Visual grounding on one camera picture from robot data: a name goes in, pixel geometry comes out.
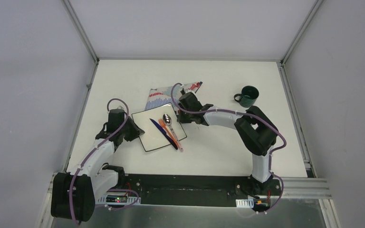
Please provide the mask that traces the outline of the white square plate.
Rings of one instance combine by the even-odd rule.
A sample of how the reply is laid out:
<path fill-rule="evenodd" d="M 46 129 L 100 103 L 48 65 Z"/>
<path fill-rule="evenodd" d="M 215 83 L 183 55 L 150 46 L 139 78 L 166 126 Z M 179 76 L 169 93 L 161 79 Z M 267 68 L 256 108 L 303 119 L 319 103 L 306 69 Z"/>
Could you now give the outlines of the white square plate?
<path fill-rule="evenodd" d="M 140 135 L 139 138 L 145 152 L 155 151 L 171 145 L 152 122 L 152 120 L 158 122 L 159 119 L 162 119 L 164 114 L 168 114 L 170 116 L 172 120 L 172 128 L 176 133 L 178 140 L 187 138 L 181 124 L 177 122 L 177 116 L 171 103 L 150 110 L 134 113 L 132 114 L 132 119 L 135 124 L 144 131 L 144 134 Z"/>

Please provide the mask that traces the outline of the dark blue plastic knife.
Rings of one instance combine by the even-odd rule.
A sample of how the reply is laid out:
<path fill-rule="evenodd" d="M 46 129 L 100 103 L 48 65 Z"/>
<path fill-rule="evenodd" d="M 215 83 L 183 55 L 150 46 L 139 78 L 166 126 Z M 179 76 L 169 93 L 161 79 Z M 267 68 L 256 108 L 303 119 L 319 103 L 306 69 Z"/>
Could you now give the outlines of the dark blue plastic knife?
<path fill-rule="evenodd" d="M 154 124 L 154 126 L 162 133 L 162 135 L 166 138 L 166 140 L 173 146 L 174 149 L 178 149 L 177 144 L 174 142 L 174 140 L 167 134 L 166 130 L 160 126 L 158 122 L 156 122 L 154 119 L 150 118 L 150 121 Z"/>

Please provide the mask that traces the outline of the patterned cloth napkin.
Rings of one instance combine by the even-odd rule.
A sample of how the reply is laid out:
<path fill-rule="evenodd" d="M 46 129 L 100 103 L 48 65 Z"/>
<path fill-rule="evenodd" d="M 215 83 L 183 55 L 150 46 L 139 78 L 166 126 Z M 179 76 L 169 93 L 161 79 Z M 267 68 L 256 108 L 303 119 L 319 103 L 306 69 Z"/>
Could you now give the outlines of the patterned cloth napkin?
<path fill-rule="evenodd" d="M 178 103 L 178 99 L 182 96 L 181 94 L 182 89 L 184 89 L 185 92 L 196 93 L 201 87 L 201 85 L 202 85 L 201 81 L 178 85 L 173 90 L 173 93 L 172 93 L 172 86 L 151 89 L 144 110 L 145 111 L 150 110 L 153 108 L 163 106 L 165 104 L 172 104 L 174 110 L 177 111 L 178 108 L 174 106 L 173 100 Z"/>

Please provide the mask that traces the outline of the dark green mug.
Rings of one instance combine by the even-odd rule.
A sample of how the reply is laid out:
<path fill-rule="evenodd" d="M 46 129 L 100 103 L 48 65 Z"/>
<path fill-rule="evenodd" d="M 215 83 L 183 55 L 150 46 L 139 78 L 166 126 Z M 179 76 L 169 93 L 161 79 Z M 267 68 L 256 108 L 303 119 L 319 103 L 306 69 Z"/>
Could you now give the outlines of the dark green mug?
<path fill-rule="evenodd" d="M 233 99 L 239 103 L 242 107 L 251 107 L 259 97 L 259 90 L 253 86 L 245 86 L 242 88 L 241 93 L 235 94 Z"/>

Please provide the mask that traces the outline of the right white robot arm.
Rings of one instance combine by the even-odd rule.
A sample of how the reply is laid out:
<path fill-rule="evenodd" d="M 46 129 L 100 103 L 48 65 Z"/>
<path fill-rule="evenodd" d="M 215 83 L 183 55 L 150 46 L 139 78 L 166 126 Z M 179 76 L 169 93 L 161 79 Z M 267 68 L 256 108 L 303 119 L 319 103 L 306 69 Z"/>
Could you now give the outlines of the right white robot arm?
<path fill-rule="evenodd" d="M 275 125 L 256 106 L 246 112 L 220 109 L 212 104 L 202 105 L 192 92 L 183 94 L 178 102 L 178 121 L 181 123 L 222 126 L 236 130 L 245 147 L 252 153 L 252 173 L 249 177 L 251 190 L 264 194 L 269 190 L 273 174 L 271 152 L 278 137 Z"/>

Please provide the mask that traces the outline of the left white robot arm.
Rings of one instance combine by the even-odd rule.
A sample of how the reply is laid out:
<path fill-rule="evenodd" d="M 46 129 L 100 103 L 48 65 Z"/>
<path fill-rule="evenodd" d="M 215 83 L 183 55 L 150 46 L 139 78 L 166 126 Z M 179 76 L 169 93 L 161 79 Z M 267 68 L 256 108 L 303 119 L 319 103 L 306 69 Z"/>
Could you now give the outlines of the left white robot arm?
<path fill-rule="evenodd" d="M 133 141 L 142 134 L 144 130 L 124 109 L 110 110 L 90 152 L 69 171 L 55 175 L 51 215 L 86 222 L 93 215 L 98 198 L 110 189 L 121 192 L 126 186 L 124 169 L 107 161 L 123 141 Z"/>

